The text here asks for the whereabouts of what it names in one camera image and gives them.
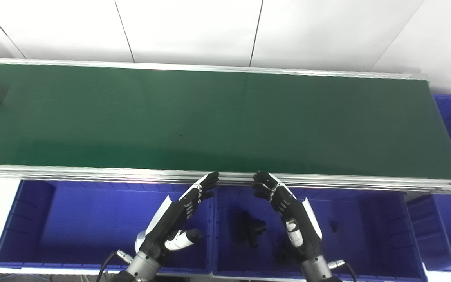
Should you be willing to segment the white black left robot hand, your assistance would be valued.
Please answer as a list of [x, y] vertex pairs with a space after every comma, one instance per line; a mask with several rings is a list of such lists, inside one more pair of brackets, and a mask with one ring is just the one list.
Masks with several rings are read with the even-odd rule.
[[219, 172], [211, 172], [192, 184], [178, 200], [165, 198], [156, 211], [136, 250], [146, 259], [161, 262], [168, 252], [187, 248], [202, 239], [199, 229], [184, 230], [187, 220], [196, 212], [203, 200], [213, 196], [212, 189], [219, 180]]

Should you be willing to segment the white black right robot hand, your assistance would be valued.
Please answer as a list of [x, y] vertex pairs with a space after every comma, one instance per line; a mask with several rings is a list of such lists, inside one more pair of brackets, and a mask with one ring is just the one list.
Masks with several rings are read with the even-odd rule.
[[308, 199], [298, 200], [286, 184], [269, 172], [258, 171], [253, 180], [254, 195], [267, 200], [281, 216], [297, 263], [320, 260], [322, 232]]

